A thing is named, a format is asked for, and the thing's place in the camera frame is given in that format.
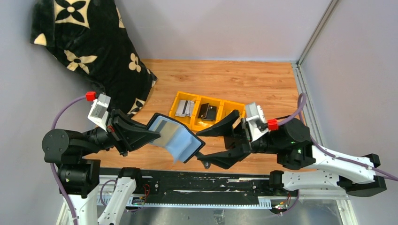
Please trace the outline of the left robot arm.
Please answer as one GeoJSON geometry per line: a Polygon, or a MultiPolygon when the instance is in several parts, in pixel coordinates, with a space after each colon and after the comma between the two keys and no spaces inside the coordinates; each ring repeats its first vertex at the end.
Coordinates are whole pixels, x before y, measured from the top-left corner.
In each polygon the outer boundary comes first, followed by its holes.
{"type": "Polygon", "coordinates": [[[120,170],[115,190],[102,215],[97,214],[96,199],[100,183],[100,161],[85,156],[116,148],[122,156],[160,137],[144,124],[133,121],[120,110],[105,112],[104,127],[84,133],[52,129],[42,140],[44,160],[49,163],[70,211],[73,225],[117,225],[131,194],[143,186],[141,170],[120,170]]]}

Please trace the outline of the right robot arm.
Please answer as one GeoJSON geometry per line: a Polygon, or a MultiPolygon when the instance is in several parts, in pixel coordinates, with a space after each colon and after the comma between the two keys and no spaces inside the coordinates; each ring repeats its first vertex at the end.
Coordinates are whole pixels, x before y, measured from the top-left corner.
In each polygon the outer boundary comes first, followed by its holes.
{"type": "Polygon", "coordinates": [[[375,172],[380,165],[378,155],[353,157],[328,150],[311,139],[309,128],[297,118],[279,125],[261,114],[241,119],[235,110],[198,135],[224,138],[225,151],[199,156],[200,161],[223,169],[250,154],[276,155],[283,170],[272,171],[264,183],[255,182],[256,191],[337,189],[351,196],[371,197],[387,189],[385,178],[375,172]]]}

